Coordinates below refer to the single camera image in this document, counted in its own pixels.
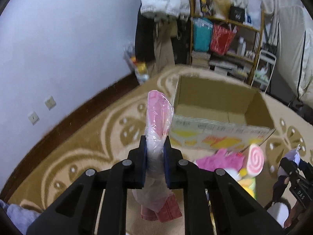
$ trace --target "pink and white swirl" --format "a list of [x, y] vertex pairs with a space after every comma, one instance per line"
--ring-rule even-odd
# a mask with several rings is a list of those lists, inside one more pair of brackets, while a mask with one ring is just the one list
[[255, 144], [249, 148], [249, 155], [247, 160], [247, 173], [251, 177], [259, 175], [264, 166], [264, 153], [263, 150]]

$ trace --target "brown baseboard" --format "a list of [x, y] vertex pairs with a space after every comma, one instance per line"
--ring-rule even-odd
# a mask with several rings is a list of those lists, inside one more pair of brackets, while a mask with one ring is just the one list
[[136, 76], [132, 73], [101, 91], [63, 119], [46, 136], [44, 136], [17, 165], [5, 183], [0, 193], [0, 199], [7, 202], [24, 179], [27, 178], [27, 176], [54, 149], [66, 141], [71, 135], [106, 107], [136, 88], [138, 85]]

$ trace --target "gray fabric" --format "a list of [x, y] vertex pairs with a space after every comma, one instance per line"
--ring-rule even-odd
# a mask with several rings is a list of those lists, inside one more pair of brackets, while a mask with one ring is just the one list
[[40, 213], [37, 213], [36, 211], [24, 209], [19, 205], [8, 205], [2, 200], [0, 200], [0, 207], [4, 209], [12, 223], [23, 235], [26, 235], [28, 227], [40, 215]]

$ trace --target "open cardboard box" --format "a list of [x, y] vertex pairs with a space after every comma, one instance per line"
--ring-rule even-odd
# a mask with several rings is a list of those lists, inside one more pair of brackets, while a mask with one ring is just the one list
[[180, 76], [173, 106], [173, 146], [242, 151], [275, 131], [261, 93], [248, 86]]

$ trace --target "black box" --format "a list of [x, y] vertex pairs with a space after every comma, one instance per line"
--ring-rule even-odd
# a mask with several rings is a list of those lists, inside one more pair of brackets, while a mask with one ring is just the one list
[[245, 9], [232, 5], [229, 10], [229, 19], [243, 23], [245, 21]]

